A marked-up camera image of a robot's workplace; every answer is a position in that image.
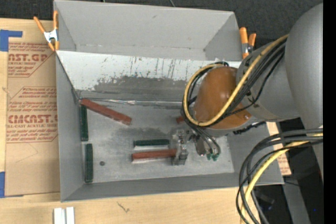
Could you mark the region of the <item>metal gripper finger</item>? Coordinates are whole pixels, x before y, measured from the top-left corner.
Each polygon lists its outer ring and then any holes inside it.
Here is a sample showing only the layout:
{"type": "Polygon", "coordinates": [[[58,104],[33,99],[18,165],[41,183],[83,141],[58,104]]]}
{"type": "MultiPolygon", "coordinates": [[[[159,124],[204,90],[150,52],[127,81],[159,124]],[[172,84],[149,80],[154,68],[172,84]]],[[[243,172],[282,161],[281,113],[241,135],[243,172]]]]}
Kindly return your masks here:
{"type": "Polygon", "coordinates": [[[170,148],[186,150],[186,131],[177,129],[171,134],[170,148]]]}
{"type": "Polygon", "coordinates": [[[184,165],[188,157],[186,145],[179,145],[175,156],[172,158],[172,165],[184,165]]]}

